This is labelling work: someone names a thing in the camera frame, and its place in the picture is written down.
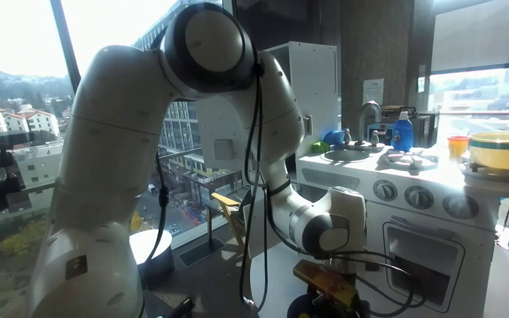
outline cup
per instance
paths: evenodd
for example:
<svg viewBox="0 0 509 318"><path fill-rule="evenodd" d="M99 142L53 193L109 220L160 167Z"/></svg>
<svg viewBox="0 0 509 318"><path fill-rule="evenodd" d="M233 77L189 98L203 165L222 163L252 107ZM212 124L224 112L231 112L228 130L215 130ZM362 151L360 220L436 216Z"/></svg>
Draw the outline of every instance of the cup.
<svg viewBox="0 0 509 318"><path fill-rule="evenodd" d="M450 137L448 140L448 160L450 161L459 161L461 156L468 149L468 137Z"/></svg>

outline stove knob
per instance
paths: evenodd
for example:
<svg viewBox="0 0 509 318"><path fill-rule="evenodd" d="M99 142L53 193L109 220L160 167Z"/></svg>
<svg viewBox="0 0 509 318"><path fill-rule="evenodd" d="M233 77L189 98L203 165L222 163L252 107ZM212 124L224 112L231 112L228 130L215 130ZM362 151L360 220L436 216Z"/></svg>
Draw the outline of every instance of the stove knob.
<svg viewBox="0 0 509 318"><path fill-rule="evenodd" d="M473 198L470 197L447 197L443 200L443 209L448 216L457 218L457 220L470 220L479 214L479 206Z"/></svg>
<svg viewBox="0 0 509 318"><path fill-rule="evenodd" d="M372 191L381 202L392 202L397 197L395 186L388 181L374 183Z"/></svg>
<svg viewBox="0 0 509 318"><path fill-rule="evenodd" d="M425 211L433 206L433 195L425 188L408 188L404 198L408 206L418 211Z"/></svg>

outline blue bottle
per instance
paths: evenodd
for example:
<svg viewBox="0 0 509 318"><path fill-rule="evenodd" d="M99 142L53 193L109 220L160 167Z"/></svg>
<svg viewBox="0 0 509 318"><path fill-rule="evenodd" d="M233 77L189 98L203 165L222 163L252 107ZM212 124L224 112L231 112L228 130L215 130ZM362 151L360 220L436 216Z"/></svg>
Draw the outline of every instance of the blue bottle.
<svg viewBox="0 0 509 318"><path fill-rule="evenodd" d="M392 128L392 147L401 153L408 153L413 147L413 126L408 112L401 112Z"/></svg>

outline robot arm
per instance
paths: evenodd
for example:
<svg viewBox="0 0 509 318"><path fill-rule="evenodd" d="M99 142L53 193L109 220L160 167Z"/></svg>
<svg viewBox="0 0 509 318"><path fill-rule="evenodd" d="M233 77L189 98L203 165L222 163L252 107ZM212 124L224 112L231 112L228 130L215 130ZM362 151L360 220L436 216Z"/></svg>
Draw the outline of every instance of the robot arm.
<svg viewBox="0 0 509 318"><path fill-rule="evenodd" d="M349 243L360 243L362 198L330 191L309 204L288 184L282 161L298 147L302 124L277 62L266 54L256 57L245 32L217 6L190 6L171 22L159 52L106 48L83 78L49 213L53 230L30 283L30 317L141 315L125 225L153 168L169 103L210 94L233 101L245 131L259 94L259 170L284 239L316 255L341 248L348 234ZM357 213L349 232L342 221L332 227L330 218L346 209L346 198L360 202L348 209Z"/></svg>

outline sky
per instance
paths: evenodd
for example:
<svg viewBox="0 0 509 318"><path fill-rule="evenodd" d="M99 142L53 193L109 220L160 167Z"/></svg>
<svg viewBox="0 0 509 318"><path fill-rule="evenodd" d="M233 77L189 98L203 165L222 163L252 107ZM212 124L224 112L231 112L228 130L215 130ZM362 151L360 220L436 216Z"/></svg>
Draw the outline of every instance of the sky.
<svg viewBox="0 0 509 318"><path fill-rule="evenodd" d="M79 73L107 45L134 45L175 0L61 0ZM49 0L0 0L0 71L67 77Z"/></svg>

